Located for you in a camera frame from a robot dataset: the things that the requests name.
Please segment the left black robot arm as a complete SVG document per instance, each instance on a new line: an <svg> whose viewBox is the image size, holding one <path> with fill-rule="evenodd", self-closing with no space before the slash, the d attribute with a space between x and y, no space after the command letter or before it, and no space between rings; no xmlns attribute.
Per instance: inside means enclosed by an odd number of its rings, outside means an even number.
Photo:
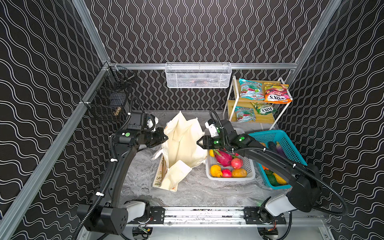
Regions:
<svg viewBox="0 0 384 240"><path fill-rule="evenodd" d="M165 143L168 136L159 127L155 131L119 130L110 139L111 159L101 180L100 188L92 196L90 204L81 204L77 209L80 223L73 233L73 240L81 229L90 232L120 235L128 222L129 211L119 208L121 189L128 169L141 145L153 148Z"/></svg>

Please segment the pink dragon fruit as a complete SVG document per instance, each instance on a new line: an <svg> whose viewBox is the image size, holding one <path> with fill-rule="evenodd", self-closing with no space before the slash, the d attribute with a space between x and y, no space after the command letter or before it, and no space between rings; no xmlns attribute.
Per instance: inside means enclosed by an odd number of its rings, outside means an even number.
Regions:
<svg viewBox="0 0 384 240"><path fill-rule="evenodd" d="M219 150L213 150L216 161L223 167L229 167L233 157L225 152Z"/></svg>

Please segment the cream canvas grocery bag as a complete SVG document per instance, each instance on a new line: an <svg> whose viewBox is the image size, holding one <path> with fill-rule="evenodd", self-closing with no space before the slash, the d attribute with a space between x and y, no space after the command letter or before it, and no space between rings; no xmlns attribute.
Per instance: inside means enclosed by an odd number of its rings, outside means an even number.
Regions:
<svg viewBox="0 0 384 240"><path fill-rule="evenodd" d="M186 120L182 112L167 123L164 133L168 140L155 155L161 160L153 187L176 192L179 183L208 156L208 151L197 145L205 133L198 118Z"/></svg>

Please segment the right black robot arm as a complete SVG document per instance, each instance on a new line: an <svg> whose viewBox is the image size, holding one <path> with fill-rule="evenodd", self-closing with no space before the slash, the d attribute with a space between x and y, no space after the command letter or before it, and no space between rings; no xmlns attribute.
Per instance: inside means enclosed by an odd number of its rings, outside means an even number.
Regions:
<svg viewBox="0 0 384 240"><path fill-rule="evenodd" d="M238 153L282 177L291 186L291 189L284 197L271 197L265 201L264 209L271 216L279 215L279 213L273 213L273 209L278 207L282 207L283 212L298 210L308 213L311 210L317 210L335 216L345 216L348 213L347 202L320 179L319 171L314 165L305 166L289 160L265 148L250 135L203 136L197 140L197 145L205 150L224 150L229 154ZM317 205L323 189L329 190L340 200L343 207L340 212L330 211Z"/></svg>

